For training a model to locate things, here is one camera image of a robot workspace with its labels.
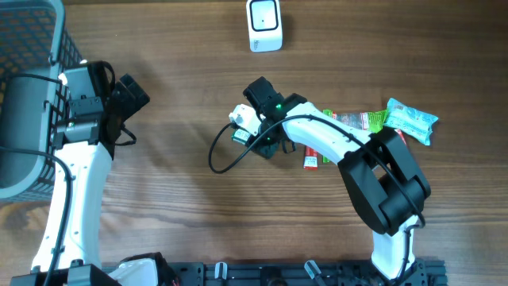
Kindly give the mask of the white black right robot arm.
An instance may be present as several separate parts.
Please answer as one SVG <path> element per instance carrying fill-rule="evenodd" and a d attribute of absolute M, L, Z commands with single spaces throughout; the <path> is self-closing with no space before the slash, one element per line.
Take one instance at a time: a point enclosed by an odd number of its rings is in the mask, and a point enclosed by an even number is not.
<path fill-rule="evenodd" d="M 260 77 L 243 92 L 248 104 L 229 115 L 250 133 L 250 149 L 292 141 L 311 147 L 339 169 L 352 205 L 372 230 L 371 262 L 401 284 L 415 257 L 413 233 L 425 225 L 422 211 L 431 189 L 406 144 L 392 129 L 378 133 L 347 126 L 298 94 L 283 97 Z"/>

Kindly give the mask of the teal tissue packet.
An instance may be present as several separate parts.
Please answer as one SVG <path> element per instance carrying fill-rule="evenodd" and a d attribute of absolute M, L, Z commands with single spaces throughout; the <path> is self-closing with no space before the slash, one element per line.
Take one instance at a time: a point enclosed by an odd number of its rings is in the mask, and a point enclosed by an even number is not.
<path fill-rule="evenodd" d="M 384 125 L 400 129 L 425 146 L 431 145 L 433 124 L 437 121 L 437 116 L 406 106 L 396 99 L 391 98 L 387 102 L 387 118 Z"/>

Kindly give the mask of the red snack stick packet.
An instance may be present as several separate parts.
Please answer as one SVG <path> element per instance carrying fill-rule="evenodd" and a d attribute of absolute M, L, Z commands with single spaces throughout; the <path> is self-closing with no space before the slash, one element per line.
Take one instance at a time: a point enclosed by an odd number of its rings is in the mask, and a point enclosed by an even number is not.
<path fill-rule="evenodd" d="M 305 170 L 318 169 L 318 152 L 309 146 L 306 146 L 303 168 Z"/>

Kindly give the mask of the green snack bag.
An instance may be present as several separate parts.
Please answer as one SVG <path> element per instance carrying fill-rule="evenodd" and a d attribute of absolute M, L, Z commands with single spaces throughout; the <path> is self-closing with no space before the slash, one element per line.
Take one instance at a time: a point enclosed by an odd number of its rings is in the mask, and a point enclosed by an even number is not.
<path fill-rule="evenodd" d="M 338 120 L 347 126 L 351 126 L 356 129 L 367 130 L 372 133 L 378 133 L 383 129 L 383 124 L 386 121 L 388 115 L 387 110 L 338 114 L 332 110 L 324 109 L 322 112 L 326 116 Z"/>

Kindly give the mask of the green white gum box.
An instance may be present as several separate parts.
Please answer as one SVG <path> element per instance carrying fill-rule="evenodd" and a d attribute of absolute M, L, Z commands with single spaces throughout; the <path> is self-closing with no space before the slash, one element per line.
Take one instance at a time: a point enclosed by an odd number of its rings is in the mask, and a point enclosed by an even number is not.
<path fill-rule="evenodd" d="M 231 135 L 231 139 L 242 145 L 247 145 L 251 136 L 252 135 L 248 131 L 245 131 L 243 129 L 236 129 Z"/>

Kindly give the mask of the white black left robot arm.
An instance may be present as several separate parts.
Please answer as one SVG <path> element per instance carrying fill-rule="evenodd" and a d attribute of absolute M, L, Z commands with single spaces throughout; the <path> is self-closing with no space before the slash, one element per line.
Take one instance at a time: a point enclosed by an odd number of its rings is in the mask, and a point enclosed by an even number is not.
<path fill-rule="evenodd" d="M 12 285 L 177 285 L 161 253 L 127 257 L 112 272 L 102 269 L 98 231 L 106 178 L 125 121 L 150 98 L 130 75 L 115 77 L 106 61 L 86 62 L 55 80 L 70 91 L 52 134 L 56 164 L 44 238 L 31 271 Z"/>

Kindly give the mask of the small orange candy box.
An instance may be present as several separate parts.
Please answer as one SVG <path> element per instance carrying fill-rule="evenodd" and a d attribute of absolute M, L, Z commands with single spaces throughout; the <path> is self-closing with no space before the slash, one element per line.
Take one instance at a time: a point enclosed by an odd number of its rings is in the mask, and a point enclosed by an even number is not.
<path fill-rule="evenodd" d="M 394 131 L 395 131 L 395 132 L 396 132 L 396 133 L 400 136 L 400 138 L 402 139 L 403 143 L 404 143 L 405 145 L 407 145 L 407 143 L 406 143 L 406 139 L 405 139 L 405 137 L 404 137 L 404 135 L 403 135 L 403 132 L 402 132 L 400 129 L 394 129 Z"/>

